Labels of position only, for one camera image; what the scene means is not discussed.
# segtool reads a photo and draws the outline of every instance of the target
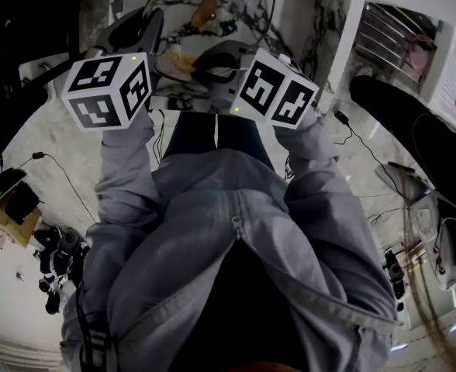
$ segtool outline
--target white cube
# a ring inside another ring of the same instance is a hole
[[[230,114],[295,129],[320,88],[289,58],[260,48],[247,71]]]
[[[146,53],[112,55],[76,62],[62,100],[85,131],[125,129],[150,97]]]

